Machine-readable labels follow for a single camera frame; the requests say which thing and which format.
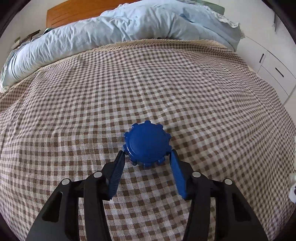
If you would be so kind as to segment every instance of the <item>checkered blanket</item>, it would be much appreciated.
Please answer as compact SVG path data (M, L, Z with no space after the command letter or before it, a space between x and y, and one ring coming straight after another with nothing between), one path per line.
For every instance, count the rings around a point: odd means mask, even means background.
M275 90L213 42L141 40L63 59L0 96L0 212L20 240L63 178L101 170L124 132L145 120L164 126L194 170L233 179L269 239L279 233L295 208L296 128ZM181 240L190 201L178 195L168 162L143 169L127 158L104 206L113 240ZM211 211L209 240L214 202Z

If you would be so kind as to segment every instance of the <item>orange wooden board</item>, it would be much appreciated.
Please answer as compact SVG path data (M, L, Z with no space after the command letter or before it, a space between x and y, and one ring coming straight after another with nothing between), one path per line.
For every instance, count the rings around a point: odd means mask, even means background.
M119 4L137 0L68 0L47 11L46 27L56 28L82 19L99 16L106 10L117 8Z

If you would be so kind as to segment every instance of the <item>blue knob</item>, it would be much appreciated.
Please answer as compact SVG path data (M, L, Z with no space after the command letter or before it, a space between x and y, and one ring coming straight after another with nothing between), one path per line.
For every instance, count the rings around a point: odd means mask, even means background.
M130 156L132 164L150 167L153 163L161 164L169 155L170 134L163 130L161 124L152 124L146 120L142 124L135 123L132 129L124 134L123 151Z

